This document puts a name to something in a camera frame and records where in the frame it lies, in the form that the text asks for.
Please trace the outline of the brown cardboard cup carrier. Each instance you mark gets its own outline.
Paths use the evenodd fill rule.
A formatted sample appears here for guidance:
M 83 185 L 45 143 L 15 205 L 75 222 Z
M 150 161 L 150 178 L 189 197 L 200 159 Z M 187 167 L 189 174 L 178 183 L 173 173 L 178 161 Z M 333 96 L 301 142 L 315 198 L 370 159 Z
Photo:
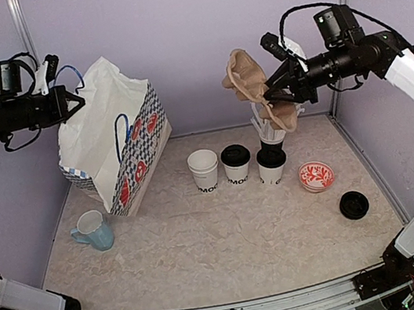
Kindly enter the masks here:
M 297 129 L 296 104 L 287 101 L 271 102 L 264 97 L 268 91 L 263 69 L 243 49 L 234 49 L 227 62 L 226 75 L 222 85 L 232 89 L 241 101 L 259 105 L 260 119 L 267 120 L 273 129 L 293 133 Z

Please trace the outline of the blue checkered paper bag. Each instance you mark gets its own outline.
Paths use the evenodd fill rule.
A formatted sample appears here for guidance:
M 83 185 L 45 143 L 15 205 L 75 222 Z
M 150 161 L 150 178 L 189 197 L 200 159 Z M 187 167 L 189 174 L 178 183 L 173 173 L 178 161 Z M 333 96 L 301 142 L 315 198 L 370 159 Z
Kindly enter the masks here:
M 62 174 L 110 215 L 134 216 L 172 127 L 149 80 L 100 57 L 83 76 L 85 101 L 59 128 Z

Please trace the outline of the black coffee cup lid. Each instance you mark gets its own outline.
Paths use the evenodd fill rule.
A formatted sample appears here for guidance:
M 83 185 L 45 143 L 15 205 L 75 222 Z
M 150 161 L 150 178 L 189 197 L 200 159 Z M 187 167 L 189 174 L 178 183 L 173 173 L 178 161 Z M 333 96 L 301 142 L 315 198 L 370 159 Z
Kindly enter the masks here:
M 256 161 L 264 168 L 274 169 L 283 166 L 286 162 L 287 155 L 281 149 L 261 149 L 257 152 Z
M 250 151 L 240 144 L 231 144 L 221 152 L 221 161 L 229 167 L 241 167 L 246 165 L 251 158 Z

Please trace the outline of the white paper coffee cup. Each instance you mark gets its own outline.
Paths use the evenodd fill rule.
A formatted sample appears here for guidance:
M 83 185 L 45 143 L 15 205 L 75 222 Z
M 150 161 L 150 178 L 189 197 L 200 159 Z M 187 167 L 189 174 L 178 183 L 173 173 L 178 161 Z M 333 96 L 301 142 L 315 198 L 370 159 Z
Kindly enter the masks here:
M 240 166 L 224 165 L 227 182 L 232 186 L 243 185 L 249 179 L 249 163 Z
M 259 166 L 260 172 L 260 181 L 261 183 L 271 186 L 279 184 L 284 172 L 284 166 L 279 166 L 275 168 L 268 168 L 264 166 Z

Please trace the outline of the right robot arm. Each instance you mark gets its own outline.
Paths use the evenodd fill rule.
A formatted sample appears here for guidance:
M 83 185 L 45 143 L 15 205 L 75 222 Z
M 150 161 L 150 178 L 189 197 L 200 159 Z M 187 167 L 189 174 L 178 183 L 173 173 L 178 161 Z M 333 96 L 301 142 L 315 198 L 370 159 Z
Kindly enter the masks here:
M 320 3 L 314 22 L 324 40 L 326 53 L 304 58 L 285 44 L 284 24 L 277 35 L 266 33 L 264 50 L 281 66 L 267 80 L 263 97 L 270 102 L 316 103 L 318 88 L 332 88 L 343 78 L 367 78 L 374 74 L 402 90 L 414 101 L 414 47 L 389 25 L 367 35 L 359 23 L 363 12 L 348 5 Z M 383 264 L 353 278 L 361 298 L 373 297 L 414 277 L 414 218 L 384 250 Z

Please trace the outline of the bundle of wrapped white straws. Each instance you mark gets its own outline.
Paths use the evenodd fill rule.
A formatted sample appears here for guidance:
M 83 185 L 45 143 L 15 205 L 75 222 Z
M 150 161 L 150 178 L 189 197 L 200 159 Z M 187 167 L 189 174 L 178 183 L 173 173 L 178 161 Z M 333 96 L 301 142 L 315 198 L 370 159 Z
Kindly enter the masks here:
M 266 111 L 263 105 L 251 103 L 250 106 L 252 108 L 253 115 L 250 121 L 259 134 L 259 138 L 269 140 L 277 140 L 282 137 L 285 138 L 287 133 L 294 133 L 297 129 L 298 118 L 301 113 L 304 113 L 305 110 L 301 104 L 290 104 L 289 107 L 292 108 L 292 114 L 286 115 L 285 117 L 282 115 L 279 116 L 279 121 L 283 122 L 286 127 L 286 129 L 283 129 L 281 127 L 275 127 L 273 120 L 270 118 L 263 119 L 260 116 L 260 112 Z

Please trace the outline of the black cup holding straws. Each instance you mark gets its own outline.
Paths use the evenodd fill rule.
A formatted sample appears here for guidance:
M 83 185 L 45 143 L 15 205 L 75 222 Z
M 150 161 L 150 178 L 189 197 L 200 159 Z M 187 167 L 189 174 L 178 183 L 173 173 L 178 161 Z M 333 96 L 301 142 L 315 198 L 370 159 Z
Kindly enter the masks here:
M 277 140 L 269 140 L 269 139 L 264 139 L 264 138 L 260 138 L 260 143 L 261 143 L 261 148 L 265 149 L 265 150 L 282 150 L 282 145 L 284 143 L 284 137 L 282 138 L 278 138 Z

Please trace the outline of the red floral bowl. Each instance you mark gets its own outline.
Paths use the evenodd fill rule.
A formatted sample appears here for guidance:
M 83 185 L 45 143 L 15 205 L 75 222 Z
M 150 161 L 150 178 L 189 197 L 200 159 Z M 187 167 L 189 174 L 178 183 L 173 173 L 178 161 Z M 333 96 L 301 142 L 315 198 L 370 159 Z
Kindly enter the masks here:
M 308 191 L 319 193 L 329 189 L 336 175 L 330 166 L 323 162 L 306 162 L 298 170 L 300 183 Z

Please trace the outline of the stack of white paper cups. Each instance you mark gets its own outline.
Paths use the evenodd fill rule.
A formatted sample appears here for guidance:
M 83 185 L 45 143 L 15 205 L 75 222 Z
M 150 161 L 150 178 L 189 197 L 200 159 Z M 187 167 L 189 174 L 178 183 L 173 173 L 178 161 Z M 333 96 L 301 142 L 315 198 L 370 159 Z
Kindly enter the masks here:
M 218 186 L 218 156 L 209 149 L 193 151 L 187 158 L 194 182 L 202 193 L 214 192 Z

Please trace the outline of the blue ceramic mug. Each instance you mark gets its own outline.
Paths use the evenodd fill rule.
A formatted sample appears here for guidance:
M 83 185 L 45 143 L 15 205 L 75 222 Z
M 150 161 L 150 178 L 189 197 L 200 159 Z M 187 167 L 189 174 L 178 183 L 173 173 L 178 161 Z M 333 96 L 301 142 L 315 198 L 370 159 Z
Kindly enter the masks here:
M 75 242 L 88 244 L 99 251 L 110 250 L 114 244 L 114 232 L 99 210 L 82 214 L 70 236 Z

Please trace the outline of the stack of black lids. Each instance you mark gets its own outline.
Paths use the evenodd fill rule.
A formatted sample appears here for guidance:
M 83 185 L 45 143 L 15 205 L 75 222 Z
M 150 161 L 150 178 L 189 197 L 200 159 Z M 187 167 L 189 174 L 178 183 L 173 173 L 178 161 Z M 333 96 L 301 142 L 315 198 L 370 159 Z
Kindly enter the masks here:
M 341 196 L 340 212 L 349 220 L 362 219 L 368 213 L 369 207 L 367 197 L 358 191 L 349 191 Z

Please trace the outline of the left aluminium corner post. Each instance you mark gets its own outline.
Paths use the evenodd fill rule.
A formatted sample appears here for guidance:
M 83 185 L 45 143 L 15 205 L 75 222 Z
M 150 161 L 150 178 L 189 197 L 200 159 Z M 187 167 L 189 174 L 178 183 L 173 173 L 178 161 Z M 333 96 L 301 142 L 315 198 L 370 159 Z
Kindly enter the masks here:
M 29 52 L 37 60 L 38 55 L 36 53 L 35 44 L 33 43 L 30 31 L 28 30 L 27 21 L 24 18 L 24 13 L 19 0 L 6 0 L 6 3 L 25 51 Z

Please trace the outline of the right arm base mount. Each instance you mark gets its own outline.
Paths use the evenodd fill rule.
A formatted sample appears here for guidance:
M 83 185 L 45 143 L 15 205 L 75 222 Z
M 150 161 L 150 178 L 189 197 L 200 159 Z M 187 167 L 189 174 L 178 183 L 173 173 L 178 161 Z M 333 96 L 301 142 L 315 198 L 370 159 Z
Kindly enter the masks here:
M 397 271 L 389 271 L 386 266 L 374 268 L 356 275 L 352 282 L 361 300 L 375 297 L 399 287 L 414 278 L 414 264 Z

